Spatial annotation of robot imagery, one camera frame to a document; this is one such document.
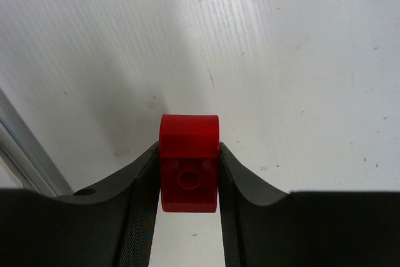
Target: red lego brick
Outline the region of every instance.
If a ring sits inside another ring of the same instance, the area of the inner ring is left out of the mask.
[[[165,212],[216,211],[219,143],[218,116],[162,117],[159,156]]]

